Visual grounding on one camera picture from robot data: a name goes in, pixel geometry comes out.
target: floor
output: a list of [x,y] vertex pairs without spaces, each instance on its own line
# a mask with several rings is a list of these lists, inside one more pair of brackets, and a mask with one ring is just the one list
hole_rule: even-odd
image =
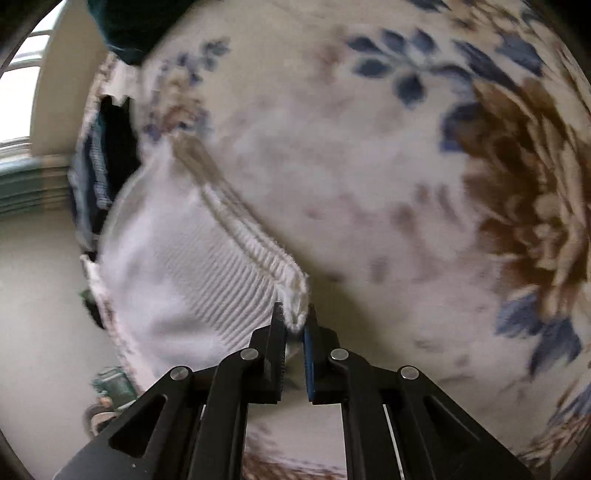
[[78,293],[85,279],[69,212],[0,220],[0,429],[35,480],[88,441],[90,386],[115,350]]

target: window frame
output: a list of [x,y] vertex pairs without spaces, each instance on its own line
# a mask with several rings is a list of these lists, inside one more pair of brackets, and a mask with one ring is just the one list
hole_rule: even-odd
[[[54,2],[53,7],[51,7],[51,9],[45,15],[43,15],[43,17],[41,17],[41,19],[39,21],[37,21],[35,23],[35,25],[33,25],[31,27],[31,30],[29,31],[29,33],[19,42],[18,47],[13,50],[13,52],[10,56],[10,60],[5,62],[5,67],[1,70],[0,77],[1,77],[1,74],[4,74],[5,72],[10,72],[13,70],[26,69],[29,67],[41,68],[41,66],[43,64],[43,59],[44,59],[47,49],[49,48],[49,45],[51,43],[51,38],[52,38],[53,34],[55,33],[56,28],[59,26],[60,18],[65,11],[67,1],[68,0],[58,0],[57,2]],[[47,17],[60,4],[63,4],[63,6],[61,7],[61,10],[57,14],[56,20],[55,20],[52,28],[34,31],[35,28],[37,27],[37,25],[41,21],[43,21],[43,19],[45,17]],[[43,50],[31,52],[31,55],[36,55],[36,58],[33,58],[33,59],[29,58],[29,59],[20,60],[20,61],[19,60],[14,61],[14,57],[18,53],[18,50],[21,48],[21,46],[24,44],[25,40],[27,40],[28,38],[40,37],[42,35],[49,35],[49,39],[48,39],[46,46],[43,48]],[[37,76],[37,81],[35,82],[35,89],[37,88],[37,85],[39,83],[40,75],[41,75],[41,70],[39,71],[39,76]],[[30,136],[29,135],[27,135],[26,137],[11,138],[10,140],[0,141],[0,161],[3,157],[21,153],[25,150],[28,150],[29,147],[30,147]]]

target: brown flower pattern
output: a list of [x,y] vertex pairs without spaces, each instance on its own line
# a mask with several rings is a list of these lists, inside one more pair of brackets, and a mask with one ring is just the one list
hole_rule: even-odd
[[537,293],[545,321],[568,316],[589,278],[591,145],[535,79],[517,93],[475,81],[479,109],[457,133],[467,195],[485,216],[481,247],[501,263],[506,300]]

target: green object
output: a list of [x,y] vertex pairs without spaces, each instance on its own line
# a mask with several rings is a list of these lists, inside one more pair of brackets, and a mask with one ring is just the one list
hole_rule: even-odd
[[92,386],[101,399],[110,399],[114,410],[124,410],[138,398],[134,386],[119,367],[102,370],[92,381]]
[[87,0],[105,43],[128,65],[140,65],[195,0]]

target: wall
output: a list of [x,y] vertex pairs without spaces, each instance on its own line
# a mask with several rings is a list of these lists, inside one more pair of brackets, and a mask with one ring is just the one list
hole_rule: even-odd
[[106,55],[86,1],[69,0],[39,75],[31,120],[32,155],[74,151],[90,84]]

